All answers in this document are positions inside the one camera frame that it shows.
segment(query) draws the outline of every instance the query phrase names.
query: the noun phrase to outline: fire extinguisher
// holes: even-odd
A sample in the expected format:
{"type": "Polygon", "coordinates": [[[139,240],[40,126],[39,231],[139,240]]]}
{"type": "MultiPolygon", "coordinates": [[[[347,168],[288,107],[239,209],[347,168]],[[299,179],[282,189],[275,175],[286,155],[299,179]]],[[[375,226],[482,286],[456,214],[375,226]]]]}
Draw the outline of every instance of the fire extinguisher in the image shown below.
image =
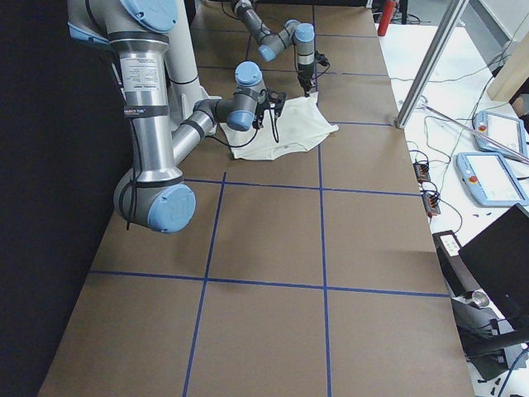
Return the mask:
{"type": "Polygon", "coordinates": [[[395,12],[396,6],[396,0],[386,0],[384,9],[382,11],[382,18],[380,18],[379,23],[379,36],[386,36],[386,31],[388,30],[388,25],[393,18],[393,13],[395,12]]]}

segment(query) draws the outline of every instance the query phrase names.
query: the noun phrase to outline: black wall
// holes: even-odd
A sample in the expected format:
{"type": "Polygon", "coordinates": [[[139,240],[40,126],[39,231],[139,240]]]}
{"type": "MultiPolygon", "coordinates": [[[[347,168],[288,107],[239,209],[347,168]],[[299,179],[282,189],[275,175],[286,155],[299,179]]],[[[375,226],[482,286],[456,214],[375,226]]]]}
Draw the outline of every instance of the black wall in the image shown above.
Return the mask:
{"type": "Polygon", "coordinates": [[[66,1],[4,1],[0,18],[0,395],[18,397],[41,387],[131,145],[109,70],[69,38],[66,1]]]}

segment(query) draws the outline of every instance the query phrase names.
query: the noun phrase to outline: black cable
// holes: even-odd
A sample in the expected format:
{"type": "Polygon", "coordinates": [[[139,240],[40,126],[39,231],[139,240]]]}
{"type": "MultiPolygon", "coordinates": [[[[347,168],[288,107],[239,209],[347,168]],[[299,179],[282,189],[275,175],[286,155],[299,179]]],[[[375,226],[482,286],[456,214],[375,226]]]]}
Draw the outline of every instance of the black cable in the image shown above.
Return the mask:
{"type": "Polygon", "coordinates": [[[272,109],[268,109],[268,114],[270,116],[270,124],[272,126],[272,136],[274,137],[275,143],[279,143],[279,131],[277,120],[274,119],[274,116],[272,116],[272,109]]]}
{"type": "Polygon", "coordinates": [[[419,150],[419,145],[415,141],[406,141],[406,143],[412,143],[413,145],[415,145],[415,148],[419,150]]]}
{"type": "Polygon", "coordinates": [[[253,136],[251,137],[251,139],[250,139],[249,141],[247,141],[244,145],[230,145],[229,143],[224,142],[223,140],[218,139],[216,136],[213,136],[213,135],[208,135],[208,136],[206,136],[206,138],[211,138],[211,139],[213,139],[214,141],[217,141],[218,143],[220,143],[220,144],[222,144],[222,145],[224,145],[224,146],[226,146],[226,147],[229,147],[229,148],[231,148],[231,149],[239,149],[239,148],[241,148],[241,147],[248,146],[248,145],[249,145],[249,144],[255,139],[255,137],[257,136],[257,131],[258,131],[258,130],[259,130],[259,128],[256,128],[256,129],[255,129],[255,133],[254,133],[254,135],[253,135],[253,136]]]}
{"type": "MultiPolygon", "coordinates": [[[[470,114],[470,116],[471,116],[470,121],[472,122],[472,128],[474,128],[474,118],[475,118],[479,103],[481,102],[481,98],[485,95],[485,91],[487,90],[488,84],[492,81],[493,78],[494,78],[494,76],[490,76],[490,79],[488,79],[487,83],[484,85],[483,89],[481,90],[481,94],[478,97],[478,102],[476,102],[476,104],[472,108],[472,111],[471,111],[471,114],[470,114]]],[[[442,180],[441,180],[441,189],[439,190],[440,192],[445,187],[446,172],[448,171],[448,166],[450,165],[450,163],[452,161],[452,156],[454,155],[455,150],[457,149],[457,146],[460,144],[461,137],[463,136],[463,131],[464,130],[465,130],[464,128],[461,128],[461,131],[460,131],[459,135],[457,136],[457,140],[455,141],[455,145],[452,148],[452,151],[450,152],[450,160],[448,161],[448,163],[446,163],[445,170],[443,171],[443,177],[442,177],[442,180]]]]}
{"type": "Polygon", "coordinates": [[[436,116],[426,116],[426,117],[424,117],[424,132],[425,132],[425,134],[427,136],[427,146],[430,149],[432,149],[433,151],[436,151],[437,153],[442,154],[444,157],[446,157],[448,159],[447,162],[446,161],[441,161],[441,160],[438,160],[438,161],[440,161],[440,162],[442,162],[444,164],[448,164],[448,163],[450,163],[450,156],[448,154],[446,154],[444,151],[441,151],[441,150],[435,148],[434,146],[430,145],[430,133],[429,133],[429,130],[428,130],[428,123],[427,123],[427,120],[429,118],[435,118],[436,120],[440,120],[442,122],[449,122],[450,120],[446,120],[444,118],[440,118],[440,117],[436,117],[436,116]]]}
{"type": "Polygon", "coordinates": [[[296,73],[299,73],[298,70],[298,48],[296,47],[296,43],[293,43],[294,47],[294,70],[296,70],[296,73]]]}
{"type": "Polygon", "coordinates": [[[314,79],[319,79],[320,77],[322,77],[325,73],[327,73],[327,71],[331,68],[331,62],[327,61],[327,63],[329,64],[325,70],[323,70],[320,74],[317,74],[314,79]]]}
{"type": "Polygon", "coordinates": [[[511,365],[511,368],[509,368],[509,372],[507,373],[507,376],[505,377],[505,380],[503,381],[502,388],[499,390],[498,397],[502,397],[503,390],[505,389],[505,386],[507,385],[507,382],[509,382],[509,379],[512,375],[512,372],[516,368],[516,364],[520,361],[520,359],[529,351],[529,347],[526,347],[523,349],[520,354],[518,354],[518,357],[516,357],[516,360],[511,365]]]}
{"type": "MultiPolygon", "coordinates": [[[[423,21],[420,17],[418,17],[417,15],[413,15],[413,14],[409,14],[407,15],[408,17],[412,17],[412,18],[415,18],[415,21],[411,22],[409,21],[407,24],[408,25],[421,25],[422,23],[431,23],[431,21],[423,21]]],[[[399,22],[402,20],[402,13],[401,12],[395,12],[393,14],[393,18],[391,20],[391,22],[399,22]]]]}
{"type": "Polygon", "coordinates": [[[221,2],[221,8],[222,8],[222,12],[224,12],[226,14],[227,17],[231,18],[231,19],[235,19],[236,21],[240,21],[241,19],[237,18],[237,17],[234,17],[230,14],[228,14],[226,12],[226,10],[224,9],[224,2],[221,2]]]}
{"type": "Polygon", "coordinates": [[[132,222],[132,214],[134,213],[134,216],[136,216],[136,209],[138,205],[138,187],[137,187],[137,180],[140,177],[141,173],[143,172],[143,164],[141,161],[141,149],[140,149],[140,141],[138,140],[138,134],[136,132],[136,126],[134,125],[134,122],[132,119],[130,120],[131,123],[131,129],[132,129],[132,149],[133,151],[138,155],[138,161],[140,163],[140,172],[136,173],[136,163],[134,161],[134,156],[132,158],[132,180],[131,180],[131,202],[129,204],[129,211],[126,216],[126,229],[129,230],[132,222]]]}
{"type": "Polygon", "coordinates": [[[417,153],[417,154],[419,154],[419,155],[424,155],[425,160],[421,160],[421,161],[422,161],[422,162],[425,161],[426,163],[429,163],[429,162],[430,162],[430,160],[428,159],[428,155],[427,155],[424,151],[420,151],[420,150],[418,150],[418,149],[411,149],[411,150],[409,150],[409,152],[410,152],[410,153],[417,153]]]}
{"type": "Polygon", "coordinates": [[[449,206],[450,208],[452,208],[456,213],[457,215],[460,217],[460,226],[457,228],[457,230],[454,232],[454,234],[457,234],[459,232],[459,230],[461,230],[461,228],[463,227],[463,216],[461,215],[461,213],[457,210],[457,208],[455,208],[452,204],[450,203],[447,203],[445,200],[443,200],[442,198],[439,198],[439,201],[441,201],[442,203],[446,204],[447,206],[449,206]]]}
{"type": "MultiPolygon", "coordinates": [[[[501,62],[502,60],[505,60],[505,59],[508,58],[509,56],[510,56],[510,55],[503,56],[503,53],[502,53],[502,54],[500,54],[500,59],[499,59],[499,60],[492,60],[492,61],[490,61],[488,64],[486,64],[483,68],[478,69],[478,70],[476,70],[475,72],[468,73],[468,74],[463,74],[462,76],[457,77],[457,78],[455,78],[455,79],[428,80],[428,83],[451,83],[451,82],[454,82],[454,81],[459,81],[459,80],[461,80],[461,79],[464,79],[465,77],[473,76],[473,75],[479,73],[480,71],[489,68],[489,67],[492,66],[493,64],[497,64],[497,63],[501,62]]],[[[415,79],[400,79],[399,77],[390,77],[389,79],[391,79],[391,80],[398,80],[398,81],[413,81],[413,80],[415,80],[415,79]]]]}

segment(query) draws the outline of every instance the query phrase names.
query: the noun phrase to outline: white desk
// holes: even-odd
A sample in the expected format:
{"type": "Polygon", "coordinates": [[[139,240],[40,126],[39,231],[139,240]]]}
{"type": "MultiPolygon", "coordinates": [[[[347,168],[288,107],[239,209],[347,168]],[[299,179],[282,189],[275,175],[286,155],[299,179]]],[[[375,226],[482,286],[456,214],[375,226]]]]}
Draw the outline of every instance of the white desk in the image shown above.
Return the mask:
{"type": "MultiPolygon", "coordinates": [[[[398,107],[406,98],[407,92],[412,85],[412,81],[401,81],[399,79],[413,79],[417,74],[419,66],[427,52],[431,39],[436,32],[436,26],[402,26],[391,25],[385,37],[380,37],[380,44],[384,53],[384,59],[388,68],[388,74],[392,78],[393,94],[398,107]]],[[[474,43],[463,27],[455,29],[445,51],[443,52],[437,67],[430,77],[430,81],[446,79],[457,79],[465,74],[478,73],[465,77],[455,82],[434,83],[430,82],[424,95],[428,99],[428,104],[452,118],[472,117],[472,109],[478,101],[485,84],[491,78],[490,70],[481,58],[474,43]]],[[[490,100],[487,93],[481,99],[478,110],[496,107],[503,103],[490,100]]],[[[495,108],[493,112],[516,116],[509,104],[495,108]]],[[[426,116],[435,116],[428,111],[417,110],[413,113],[409,123],[405,128],[406,138],[409,141],[410,150],[417,149],[425,152],[430,161],[447,158],[427,146],[427,134],[424,128],[426,116]]],[[[458,141],[461,128],[450,122],[442,122],[435,119],[428,119],[428,142],[430,146],[450,154],[466,151],[477,151],[474,138],[463,132],[458,141]]],[[[529,167],[508,160],[510,166],[517,176],[529,175],[529,167]]],[[[441,198],[456,207],[463,217],[463,225],[457,233],[462,245],[466,244],[478,233],[484,230],[490,223],[499,218],[507,208],[481,208],[470,198],[465,187],[461,183],[455,172],[455,158],[446,166],[441,162],[432,162],[430,175],[432,181],[441,190],[441,198]],[[446,170],[445,182],[442,183],[443,174],[446,170]]],[[[522,181],[522,187],[529,192],[529,180],[522,181]]],[[[434,217],[431,221],[431,232],[442,232],[445,230],[456,230],[460,225],[459,216],[450,207],[440,204],[441,215],[434,217]]],[[[488,384],[479,384],[479,373],[474,366],[469,365],[469,371],[473,380],[476,395],[489,395],[491,389],[496,386],[493,380],[488,384]]],[[[503,396],[510,394],[529,395],[529,370],[514,371],[508,386],[503,391],[503,396]]]]}

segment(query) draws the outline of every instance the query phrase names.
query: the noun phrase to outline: grid line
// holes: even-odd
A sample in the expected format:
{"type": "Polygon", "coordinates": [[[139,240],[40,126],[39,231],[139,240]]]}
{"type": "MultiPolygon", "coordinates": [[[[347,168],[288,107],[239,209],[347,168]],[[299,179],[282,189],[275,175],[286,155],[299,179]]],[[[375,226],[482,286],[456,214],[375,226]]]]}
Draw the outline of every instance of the grid line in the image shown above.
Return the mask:
{"type": "Polygon", "coordinates": [[[183,384],[183,393],[182,393],[183,397],[187,397],[188,395],[189,379],[191,377],[191,370],[193,369],[193,358],[194,358],[194,353],[195,353],[195,347],[197,346],[198,329],[200,327],[200,319],[202,317],[204,298],[206,296],[207,278],[209,276],[209,268],[212,263],[212,254],[213,254],[213,247],[215,246],[215,236],[217,234],[218,219],[221,214],[222,195],[224,194],[224,182],[225,181],[226,181],[226,172],[222,176],[221,191],[218,195],[217,212],[215,214],[215,222],[213,223],[212,239],[209,245],[209,252],[207,254],[207,264],[206,264],[206,270],[204,271],[202,291],[200,293],[200,301],[198,303],[197,319],[195,321],[195,329],[193,331],[193,340],[191,342],[191,349],[189,351],[188,369],[186,371],[185,382],[183,384]]]}
{"type": "Polygon", "coordinates": [[[323,202],[323,172],[322,172],[322,148],[317,146],[317,168],[320,181],[320,228],[322,230],[322,275],[323,275],[323,310],[325,320],[325,353],[327,369],[327,397],[332,397],[332,373],[331,373],[331,337],[329,332],[329,296],[327,292],[327,263],[325,243],[325,205],[323,202]]]}
{"type": "MultiPolygon", "coordinates": [[[[248,31],[239,31],[237,29],[207,29],[206,27],[191,27],[190,31],[215,31],[221,33],[248,33],[248,31]]],[[[315,36],[324,36],[324,37],[350,37],[352,39],[378,39],[377,36],[362,36],[362,35],[334,35],[328,33],[315,33],[315,36]]]]}
{"type": "Polygon", "coordinates": [[[421,197],[419,193],[406,193],[406,192],[387,192],[384,190],[367,190],[367,189],[343,189],[343,188],[324,188],[324,187],[315,187],[315,186],[296,186],[288,184],[257,184],[251,182],[230,182],[230,181],[220,181],[220,180],[209,180],[209,179],[186,179],[188,182],[195,182],[199,184],[224,184],[231,186],[249,186],[257,188],[276,188],[276,189],[301,189],[301,190],[323,190],[324,192],[340,192],[340,193],[354,193],[354,194],[380,194],[380,195],[390,195],[390,196],[407,196],[407,197],[421,197]]]}
{"type": "MultiPolygon", "coordinates": [[[[145,277],[154,279],[172,279],[172,280],[187,280],[187,281],[204,281],[204,277],[188,276],[188,275],[161,275],[156,273],[140,273],[132,271],[115,271],[115,270],[91,270],[90,274],[95,275],[121,275],[125,277],[145,277]]],[[[449,298],[448,294],[439,294],[435,292],[419,292],[419,291],[399,291],[395,289],[370,289],[370,288],[355,288],[355,287],[340,287],[335,285],[310,285],[310,284],[296,284],[296,283],[281,283],[276,281],[259,281],[259,280],[237,280],[237,279],[222,279],[222,278],[207,278],[208,283],[218,284],[239,284],[239,285],[258,285],[264,287],[284,287],[294,289],[314,289],[354,292],[361,294],[381,294],[381,295],[404,295],[417,296],[426,298],[449,298]]]]}
{"type": "MultiPolygon", "coordinates": [[[[220,70],[235,70],[236,66],[211,66],[211,65],[197,65],[197,68],[199,69],[220,69],[220,70]]],[[[279,72],[279,73],[297,73],[294,69],[266,69],[259,67],[261,72],[279,72]]],[[[327,71],[325,72],[325,75],[332,75],[332,76],[339,76],[339,75],[345,75],[345,76],[365,76],[365,77],[387,77],[389,78],[389,74],[379,74],[379,73],[360,73],[360,72],[346,72],[344,70],[338,70],[338,71],[327,71]]]]}

